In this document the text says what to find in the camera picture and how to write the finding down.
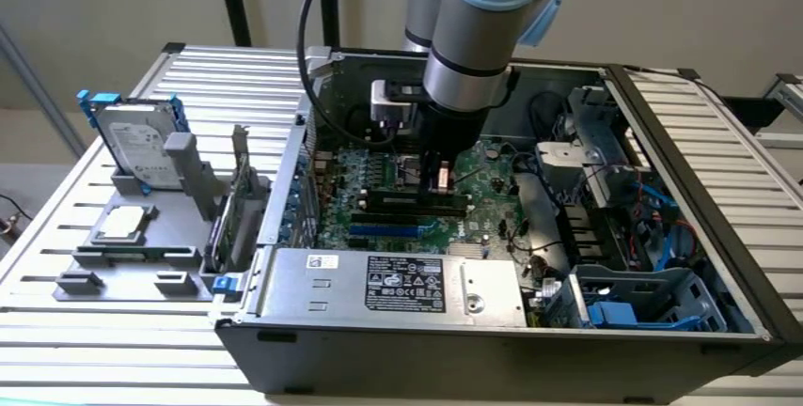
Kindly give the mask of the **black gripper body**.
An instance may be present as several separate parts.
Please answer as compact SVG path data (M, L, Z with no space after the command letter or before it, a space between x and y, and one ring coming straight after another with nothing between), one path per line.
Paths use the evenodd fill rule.
M419 137L424 153L457 156L473 147L480 138L488 117L488 110L473 112L451 110L435 102L427 102L419 109Z

